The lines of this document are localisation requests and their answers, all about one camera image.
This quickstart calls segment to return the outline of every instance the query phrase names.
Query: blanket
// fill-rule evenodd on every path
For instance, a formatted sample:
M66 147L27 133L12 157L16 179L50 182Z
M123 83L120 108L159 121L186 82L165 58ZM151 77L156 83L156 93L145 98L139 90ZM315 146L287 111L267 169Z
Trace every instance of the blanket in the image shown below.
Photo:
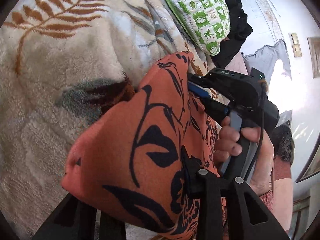
M0 209L20 239L67 194L60 181L79 135L129 101L154 62L185 50L189 72L214 67L160 0L17 3L0 29Z

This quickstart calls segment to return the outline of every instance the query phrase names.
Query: silver screw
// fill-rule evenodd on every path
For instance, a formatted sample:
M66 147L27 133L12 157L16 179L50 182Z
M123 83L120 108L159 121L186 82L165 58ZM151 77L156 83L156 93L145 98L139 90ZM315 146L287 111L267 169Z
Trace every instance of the silver screw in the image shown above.
M244 182L244 180L241 177L236 177L235 182L238 184L242 184Z
M208 171L206 169L199 169L198 173L200 175L207 175L208 174Z

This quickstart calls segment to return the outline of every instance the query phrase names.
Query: green and white pillow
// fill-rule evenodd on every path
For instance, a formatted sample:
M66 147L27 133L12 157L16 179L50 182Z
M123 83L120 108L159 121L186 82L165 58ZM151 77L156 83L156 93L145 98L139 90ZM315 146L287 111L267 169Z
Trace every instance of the green and white pillow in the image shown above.
M206 54L217 55L230 32L225 0L166 0L191 39Z

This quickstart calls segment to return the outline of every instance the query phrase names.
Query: framed picture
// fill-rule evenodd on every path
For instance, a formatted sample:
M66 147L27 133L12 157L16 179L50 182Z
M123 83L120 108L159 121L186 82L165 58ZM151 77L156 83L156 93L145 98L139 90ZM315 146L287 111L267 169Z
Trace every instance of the framed picture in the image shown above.
M306 164L303 168L302 172L300 173L299 177L297 178L296 182L303 181L308 179L317 173L320 172L320 135L318 137L318 141L316 143L315 148Z
M313 78L320 77L320 37L308 38L313 68Z

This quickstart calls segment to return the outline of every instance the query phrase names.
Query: black cable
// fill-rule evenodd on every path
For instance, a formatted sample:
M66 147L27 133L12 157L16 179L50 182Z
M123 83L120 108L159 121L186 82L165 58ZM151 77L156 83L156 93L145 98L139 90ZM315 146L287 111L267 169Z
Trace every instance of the black cable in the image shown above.
M258 143L258 148L256 150L256 153L254 154L253 156L253 159L252 161L250 162L250 165L249 165L249 168L244 176L244 180L246 181L247 178L249 177L250 175L250 172L251 172L251 169L254 165L254 163L256 162L257 158L258 158L258 155L259 155L259 152L260 152L260 149L261 149L261 146L262 146L262 141L263 141L263 130L264 130L264 102L265 102L265 98L266 98L266 84L265 83L261 83L261 130L260 130L260 139L259 139L259 143ZM223 224L223 230L225 230L226 226L228 224L228 218L226 219L226 221L224 222Z

